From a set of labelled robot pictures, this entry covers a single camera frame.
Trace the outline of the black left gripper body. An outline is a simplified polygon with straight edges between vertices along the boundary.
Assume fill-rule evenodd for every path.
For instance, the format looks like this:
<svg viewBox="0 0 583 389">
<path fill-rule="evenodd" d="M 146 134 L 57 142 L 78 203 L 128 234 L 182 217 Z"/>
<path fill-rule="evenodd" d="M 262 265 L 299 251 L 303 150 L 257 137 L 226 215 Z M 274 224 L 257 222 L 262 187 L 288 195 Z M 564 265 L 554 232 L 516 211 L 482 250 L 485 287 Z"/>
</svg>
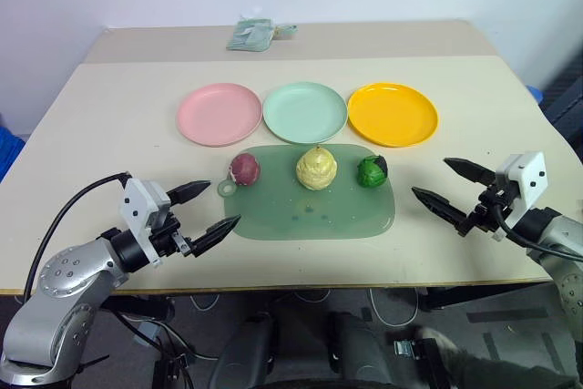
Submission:
<svg viewBox="0 0 583 389">
<path fill-rule="evenodd" d="M 175 253 L 188 257 L 192 254 L 192 240 L 182 235 L 180 227 L 177 217 L 169 212 L 162 225 L 151 231 L 149 241 L 159 257 Z"/>
</svg>

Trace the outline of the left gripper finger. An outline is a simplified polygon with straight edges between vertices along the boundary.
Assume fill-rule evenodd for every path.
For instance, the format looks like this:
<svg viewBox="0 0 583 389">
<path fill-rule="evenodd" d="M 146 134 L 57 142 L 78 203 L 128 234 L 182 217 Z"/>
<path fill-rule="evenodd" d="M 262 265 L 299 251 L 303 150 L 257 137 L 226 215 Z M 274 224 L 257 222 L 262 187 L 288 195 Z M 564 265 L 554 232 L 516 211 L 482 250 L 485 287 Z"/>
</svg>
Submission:
<svg viewBox="0 0 583 389">
<path fill-rule="evenodd" d="M 237 215 L 221 220 L 209 227 L 204 235 L 191 243 L 191 255 L 199 257 L 221 243 L 234 230 L 239 221 L 240 215 Z"/>
<path fill-rule="evenodd" d="M 182 205 L 199 196 L 210 186 L 209 180 L 195 180 L 177 186 L 167 192 L 171 205 Z"/>
</svg>

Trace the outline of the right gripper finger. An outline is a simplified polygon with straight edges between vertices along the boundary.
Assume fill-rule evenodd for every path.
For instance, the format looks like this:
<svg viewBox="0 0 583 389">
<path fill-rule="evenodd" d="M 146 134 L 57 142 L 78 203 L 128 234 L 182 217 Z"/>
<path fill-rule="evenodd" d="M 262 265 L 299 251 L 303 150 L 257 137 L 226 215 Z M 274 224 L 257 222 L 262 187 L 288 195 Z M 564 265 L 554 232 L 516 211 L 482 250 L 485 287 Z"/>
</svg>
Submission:
<svg viewBox="0 0 583 389">
<path fill-rule="evenodd" d="M 484 168 L 468 159 L 445 158 L 444 163 L 457 175 L 485 187 L 490 186 L 496 180 L 494 171 Z"/>
<path fill-rule="evenodd" d="M 412 192 L 428 210 L 442 220 L 447 221 L 455 228 L 465 221 L 466 215 L 461 210 L 453 207 L 450 204 L 450 201 L 446 198 L 443 198 L 431 190 L 420 189 L 417 187 L 412 187 Z"/>
</svg>

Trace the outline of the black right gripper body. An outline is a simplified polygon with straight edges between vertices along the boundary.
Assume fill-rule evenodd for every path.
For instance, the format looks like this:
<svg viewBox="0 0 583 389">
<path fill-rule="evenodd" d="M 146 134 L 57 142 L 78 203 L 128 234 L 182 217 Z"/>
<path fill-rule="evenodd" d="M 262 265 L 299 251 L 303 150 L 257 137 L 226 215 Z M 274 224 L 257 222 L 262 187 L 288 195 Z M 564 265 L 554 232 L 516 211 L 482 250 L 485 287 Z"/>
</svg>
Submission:
<svg viewBox="0 0 583 389">
<path fill-rule="evenodd" d="M 474 209 L 455 225 L 456 231 L 463 237 L 473 228 L 483 232 L 497 231 L 500 228 L 499 221 L 505 220 L 512 212 L 511 204 L 517 196 L 518 185 L 515 182 L 504 186 L 488 186 L 478 196 L 478 204 Z"/>
</svg>

